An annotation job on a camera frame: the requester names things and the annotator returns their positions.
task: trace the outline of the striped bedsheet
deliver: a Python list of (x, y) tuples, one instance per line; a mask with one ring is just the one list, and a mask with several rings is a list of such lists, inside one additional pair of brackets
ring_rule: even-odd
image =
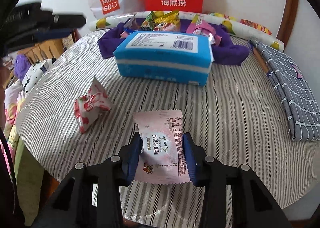
[[(273, 87), (252, 54), (241, 67), (213, 63), (205, 87), (123, 78), (114, 58), (103, 60), (97, 45), (105, 30), (82, 37), (66, 51), (27, 97), (17, 130), (28, 150), (61, 181), (78, 162), (97, 164), (117, 154), (137, 127), (137, 111), (180, 109), (183, 129), (224, 164), (249, 164), (282, 208), (316, 183), (318, 142), (292, 142), (288, 120)], [(235, 44), (245, 40), (232, 37)], [(112, 99), (110, 112), (81, 135), (74, 100), (96, 77)], [(204, 188), (191, 183), (120, 187), (123, 216), (156, 227), (197, 227)], [(93, 195), (96, 203), (96, 190)], [(226, 226), (232, 226), (227, 187)]]

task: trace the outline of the screw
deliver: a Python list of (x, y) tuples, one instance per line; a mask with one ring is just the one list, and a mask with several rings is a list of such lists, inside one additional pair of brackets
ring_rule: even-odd
[(117, 162), (117, 161), (119, 161), (120, 160), (120, 157), (118, 156), (118, 155), (115, 155), (115, 156), (112, 156), (111, 157), (111, 161), (112, 162)]
[(213, 161), (214, 161), (214, 158), (211, 157), (211, 156), (206, 156), (206, 157), (204, 158), (204, 160), (207, 161), (207, 162), (213, 162)]
[(83, 163), (77, 163), (76, 165), (75, 165), (75, 168), (76, 169), (81, 169), (81, 168), (83, 168)]
[(57, 23), (58, 20), (59, 20), (59, 15), (55, 15), (55, 16), (53, 17), (53, 22)]
[(248, 171), (250, 169), (250, 167), (247, 164), (242, 164), (241, 169), (244, 171)]

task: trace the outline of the pink candy packet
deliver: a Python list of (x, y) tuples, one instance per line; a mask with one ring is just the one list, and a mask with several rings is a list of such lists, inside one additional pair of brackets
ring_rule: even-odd
[(219, 46), (221, 37), (217, 35), (216, 30), (207, 23), (202, 16), (195, 15), (186, 31), (187, 34), (205, 35), (209, 37), (210, 44)]
[(109, 111), (112, 107), (111, 101), (103, 86), (94, 77), (89, 91), (86, 95), (76, 99), (73, 110), (83, 134), (95, 122), (101, 111)]

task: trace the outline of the snack packet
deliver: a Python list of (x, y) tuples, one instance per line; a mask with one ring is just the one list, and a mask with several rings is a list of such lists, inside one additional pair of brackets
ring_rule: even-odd
[(217, 12), (210, 12), (210, 13), (208, 13), (208, 15), (222, 17), (222, 18), (226, 18), (226, 19), (229, 19), (229, 20), (237, 21), (237, 19), (235, 17), (233, 17), (233, 16), (228, 16), (228, 15), (217, 13)]
[(155, 18), (155, 13), (151, 11), (150, 14), (146, 17), (145, 21), (143, 21), (143, 23), (141, 24), (140, 30), (152, 31), (156, 27), (156, 24), (154, 23)]
[(193, 31), (193, 35), (205, 35), (209, 37), (210, 44), (218, 46), (221, 42), (221, 37), (216, 34), (214, 27), (207, 23), (203, 19), (203, 16), (199, 16), (198, 14), (194, 16), (186, 33), (190, 34), (191, 31)]
[(255, 29), (258, 29), (259, 31), (262, 31), (263, 33), (266, 33), (268, 35), (271, 35), (271, 31), (268, 28), (266, 28), (265, 26), (262, 26), (260, 24), (257, 24), (255, 22), (251, 22), (250, 20), (241, 19), (240, 23), (244, 24), (244, 25), (248, 25), (248, 26), (253, 27)]
[(125, 23), (124, 28), (131, 29), (133, 31), (139, 30), (140, 27), (139, 27), (139, 25), (137, 23), (136, 17), (135, 16), (131, 17), (127, 21), (127, 23)]
[(153, 31), (180, 32), (179, 10), (174, 10), (154, 20), (157, 26)]
[(139, 30), (140, 27), (137, 23), (136, 17), (133, 16), (129, 18), (123, 27), (123, 33), (120, 34), (120, 38), (126, 38), (128, 35), (130, 35), (132, 32)]
[(186, 30), (186, 33), (187, 34), (190, 34), (192, 35), (193, 34), (193, 31), (195, 30), (196, 28), (196, 23), (198, 21), (198, 18), (199, 18), (199, 15), (198, 14), (195, 14), (195, 16), (193, 17), (190, 25), (188, 26), (187, 30)]
[(73, 111), (83, 134), (92, 125), (101, 111), (108, 111), (112, 107), (107, 92), (94, 77), (91, 87), (86, 95), (76, 99)]
[(152, 184), (190, 182), (182, 148), (181, 110), (137, 112), (133, 118), (143, 140), (134, 179)]
[(156, 17), (161, 17), (164, 15), (164, 12), (163, 11), (154, 11)]

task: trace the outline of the blue and white box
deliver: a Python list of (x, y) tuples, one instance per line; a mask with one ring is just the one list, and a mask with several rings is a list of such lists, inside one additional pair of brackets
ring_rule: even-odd
[(200, 86), (214, 61), (207, 36), (176, 32), (134, 32), (113, 54), (122, 76)]

